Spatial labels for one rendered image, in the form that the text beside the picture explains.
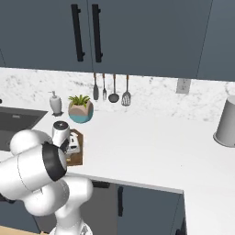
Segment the grey appliance front panel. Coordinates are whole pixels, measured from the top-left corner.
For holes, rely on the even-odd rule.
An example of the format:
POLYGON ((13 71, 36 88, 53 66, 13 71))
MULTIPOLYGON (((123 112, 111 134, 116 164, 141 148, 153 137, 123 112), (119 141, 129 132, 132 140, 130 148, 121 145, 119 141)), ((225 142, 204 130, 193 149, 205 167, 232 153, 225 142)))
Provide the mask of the grey appliance front panel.
POLYGON ((117 235, 118 200, 117 188, 110 183, 109 188, 94 187, 88 202, 81 206, 84 222, 93 235, 117 235))

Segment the hanging grey spatula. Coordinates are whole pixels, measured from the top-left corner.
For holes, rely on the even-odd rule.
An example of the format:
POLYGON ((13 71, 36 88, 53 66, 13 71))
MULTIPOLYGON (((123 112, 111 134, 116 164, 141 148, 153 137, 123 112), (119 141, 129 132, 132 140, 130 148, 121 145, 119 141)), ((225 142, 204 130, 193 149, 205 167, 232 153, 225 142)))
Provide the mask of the hanging grey spatula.
POLYGON ((98 90, 98 86, 96 83, 96 73, 94 73, 94 79, 95 79, 95 84, 94 84, 94 90, 93 90, 93 96, 94 96, 94 100, 98 100, 99 97, 99 90, 98 90))

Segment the dark grey sink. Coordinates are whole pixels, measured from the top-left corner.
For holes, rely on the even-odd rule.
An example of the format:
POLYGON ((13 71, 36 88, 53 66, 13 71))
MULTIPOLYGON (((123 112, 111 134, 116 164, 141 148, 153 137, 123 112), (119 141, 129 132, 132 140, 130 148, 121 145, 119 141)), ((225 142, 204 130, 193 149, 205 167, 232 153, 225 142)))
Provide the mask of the dark grey sink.
POLYGON ((32 129, 47 111, 0 106, 0 151, 10 151, 12 137, 23 129, 32 129))

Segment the hanging grey fork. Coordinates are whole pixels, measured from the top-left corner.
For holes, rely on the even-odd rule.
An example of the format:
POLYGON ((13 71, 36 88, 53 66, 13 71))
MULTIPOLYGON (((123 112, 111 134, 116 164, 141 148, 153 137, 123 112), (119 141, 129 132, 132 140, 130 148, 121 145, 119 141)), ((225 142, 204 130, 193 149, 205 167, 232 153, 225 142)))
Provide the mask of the hanging grey fork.
POLYGON ((103 100, 106 100, 106 84, 105 84, 105 74, 102 73, 102 77, 103 77, 103 100))

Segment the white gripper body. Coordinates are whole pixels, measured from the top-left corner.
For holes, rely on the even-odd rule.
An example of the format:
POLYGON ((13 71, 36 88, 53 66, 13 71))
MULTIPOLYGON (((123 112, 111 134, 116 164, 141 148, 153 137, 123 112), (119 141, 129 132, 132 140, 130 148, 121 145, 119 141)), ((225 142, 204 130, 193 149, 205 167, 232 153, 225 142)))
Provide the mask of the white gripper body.
POLYGON ((73 154, 73 153, 79 153, 79 152, 80 152, 79 141, 78 141, 76 136, 71 135, 67 153, 68 154, 73 154))

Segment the white soap dispenser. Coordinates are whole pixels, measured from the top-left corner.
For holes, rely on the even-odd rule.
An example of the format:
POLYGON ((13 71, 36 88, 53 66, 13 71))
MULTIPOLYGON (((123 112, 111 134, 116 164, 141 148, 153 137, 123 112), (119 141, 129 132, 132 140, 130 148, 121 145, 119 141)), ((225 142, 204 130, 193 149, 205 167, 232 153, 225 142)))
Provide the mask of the white soap dispenser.
POLYGON ((56 95, 54 91, 51 91, 52 97, 50 98, 50 107, 53 111, 54 116, 62 115, 62 100, 56 95))

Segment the hanging grey slotted turner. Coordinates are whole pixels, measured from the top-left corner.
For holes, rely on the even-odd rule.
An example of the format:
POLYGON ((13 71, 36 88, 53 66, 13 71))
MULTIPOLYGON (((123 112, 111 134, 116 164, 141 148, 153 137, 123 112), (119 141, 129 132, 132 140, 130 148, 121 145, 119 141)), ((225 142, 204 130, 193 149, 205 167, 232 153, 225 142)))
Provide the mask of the hanging grey slotted turner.
POLYGON ((131 102, 131 94, 129 92, 128 86, 126 87, 126 91, 122 95, 121 105, 122 106, 129 106, 131 102))

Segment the dark blue base cupboard door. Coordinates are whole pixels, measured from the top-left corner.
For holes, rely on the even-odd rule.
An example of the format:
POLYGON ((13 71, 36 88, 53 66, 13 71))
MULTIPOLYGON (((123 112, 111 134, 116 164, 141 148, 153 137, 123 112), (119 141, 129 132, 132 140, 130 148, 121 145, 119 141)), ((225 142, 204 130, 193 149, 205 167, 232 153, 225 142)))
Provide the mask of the dark blue base cupboard door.
POLYGON ((186 235, 182 194, 123 186, 123 216, 117 235, 186 235))
POLYGON ((35 219, 27 212, 22 201, 13 204, 0 201, 0 225, 40 234, 35 219))

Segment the grey conical pot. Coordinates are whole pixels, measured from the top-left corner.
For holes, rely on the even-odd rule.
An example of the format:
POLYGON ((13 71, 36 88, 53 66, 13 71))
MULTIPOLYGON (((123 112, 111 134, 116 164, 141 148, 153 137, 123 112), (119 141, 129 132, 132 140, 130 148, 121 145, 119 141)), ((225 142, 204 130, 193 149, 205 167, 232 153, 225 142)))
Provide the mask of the grey conical pot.
POLYGON ((227 98, 213 138, 222 146, 235 148, 235 95, 227 98))

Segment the dark blue cupboard side panel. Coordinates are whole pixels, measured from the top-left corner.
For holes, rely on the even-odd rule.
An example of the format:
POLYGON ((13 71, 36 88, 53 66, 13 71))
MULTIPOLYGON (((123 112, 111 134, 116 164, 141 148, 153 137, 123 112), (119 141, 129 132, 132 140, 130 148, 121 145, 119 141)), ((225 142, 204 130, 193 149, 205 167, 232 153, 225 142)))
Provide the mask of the dark blue cupboard side panel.
POLYGON ((235 82, 235 0, 213 0, 197 78, 235 82))

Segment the potted plant in round pot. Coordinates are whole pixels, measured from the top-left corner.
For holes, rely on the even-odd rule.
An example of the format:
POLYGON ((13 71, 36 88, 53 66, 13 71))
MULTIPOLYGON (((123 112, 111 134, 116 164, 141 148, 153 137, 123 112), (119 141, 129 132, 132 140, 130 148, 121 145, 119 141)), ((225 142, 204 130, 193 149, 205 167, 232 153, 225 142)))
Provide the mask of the potted plant in round pot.
POLYGON ((88 95, 70 96, 68 114, 71 120, 76 123, 88 122, 94 113, 94 105, 88 95))

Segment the grey wall socket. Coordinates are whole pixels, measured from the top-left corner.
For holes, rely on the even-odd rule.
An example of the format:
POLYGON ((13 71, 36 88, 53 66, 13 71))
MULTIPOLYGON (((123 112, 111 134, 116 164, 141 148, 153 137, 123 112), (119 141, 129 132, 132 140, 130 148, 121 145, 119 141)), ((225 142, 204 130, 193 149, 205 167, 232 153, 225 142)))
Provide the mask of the grey wall socket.
POLYGON ((179 78, 176 86, 177 94, 188 94, 190 90, 190 79, 179 78))

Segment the hanging dark ladle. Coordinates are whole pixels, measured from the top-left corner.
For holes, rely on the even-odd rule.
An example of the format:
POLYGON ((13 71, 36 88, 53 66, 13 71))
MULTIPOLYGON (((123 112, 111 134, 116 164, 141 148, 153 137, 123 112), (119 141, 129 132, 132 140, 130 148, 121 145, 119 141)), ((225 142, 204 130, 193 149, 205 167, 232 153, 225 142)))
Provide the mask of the hanging dark ladle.
POLYGON ((114 80, 114 91, 112 94, 110 94, 108 96, 108 100, 111 102, 111 103, 116 103, 118 100, 119 100, 119 95, 116 93, 116 75, 113 74, 113 80, 114 80))

